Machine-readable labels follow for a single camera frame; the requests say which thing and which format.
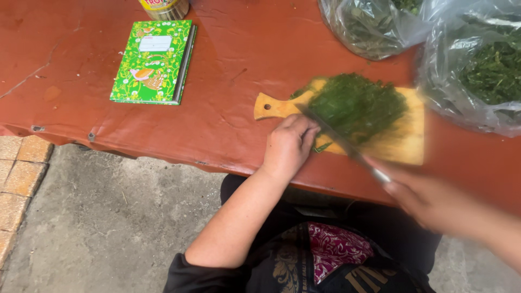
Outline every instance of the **brick tile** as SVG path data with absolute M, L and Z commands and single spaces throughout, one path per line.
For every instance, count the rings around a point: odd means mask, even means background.
M 38 189 L 46 164 L 16 161 L 4 184 L 4 192 L 31 197 Z
M 0 136 L 0 159 L 14 160 L 22 144 L 18 136 Z
M 0 192 L 4 189 L 4 183 L 15 161 L 0 160 Z
M 15 244 L 16 233 L 0 230 L 0 268 Z
M 16 232 L 28 203 L 29 198 L 0 193 L 0 230 Z
M 17 160 L 46 163 L 53 150 L 53 144 L 37 136 L 24 137 Z

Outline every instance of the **wooden cutting board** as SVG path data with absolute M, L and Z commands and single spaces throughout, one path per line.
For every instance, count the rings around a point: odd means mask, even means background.
M 255 101 L 253 117 L 255 120 L 265 118 L 285 118 L 293 113 L 300 113 L 294 104 L 308 104 L 310 98 L 326 84 L 325 79 L 315 79 L 309 90 L 301 96 L 289 100 L 276 100 L 268 95 L 259 93 Z M 407 99 L 409 110 L 396 120 L 392 127 L 374 135 L 368 142 L 362 144 L 360 152 L 386 161 L 421 165 L 424 160 L 424 105 L 418 98 L 416 90 L 396 88 Z M 316 139 L 319 147 L 332 139 L 321 135 Z M 346 154 L 340 146 L 333 143 L 325 149 L 326 152 Z

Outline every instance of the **plastic bag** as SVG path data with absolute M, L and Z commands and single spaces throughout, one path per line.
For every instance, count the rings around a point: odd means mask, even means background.
M 397 55 L 419 44 L 434 20 L 468 0 L 417 0 L 418 15 L 397 9 L 392 0 L 318 0 L 324 23 L 353 53 L 371 60 Z
M 417 85 L 429 106 L 456 124 L 514 137 L 521 135 L 521 96 L 489 105 L 460 81 L 464 68 L 475 66 L 471 60 L 480 49 L 495 42 L 521 50 L 519 0 L 479 1 L 459 17 L 438 21 L 423 49 Z

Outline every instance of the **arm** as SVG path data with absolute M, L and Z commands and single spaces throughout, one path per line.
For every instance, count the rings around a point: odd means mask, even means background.
M 186 261 L 204 267 L 241 266 L 257 232 L 309 156 L 319 130 L 316 122 L 293 114 L 270 133 L 264 163 L 188 247 Z
M 441 180 L 411 174 L 375 160 L 394 182 L 384 189 L 425 229 L 486 245 L 521 275 L 521 219 L 478 201 Z

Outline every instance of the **person's left hand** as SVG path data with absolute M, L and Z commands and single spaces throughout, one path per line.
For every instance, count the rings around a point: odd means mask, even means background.
M 291 114 L 268 135 L 260 169 L 273 178 L 289 182 L 309 156 L 319 131 L 315 121 L 302 114 Z

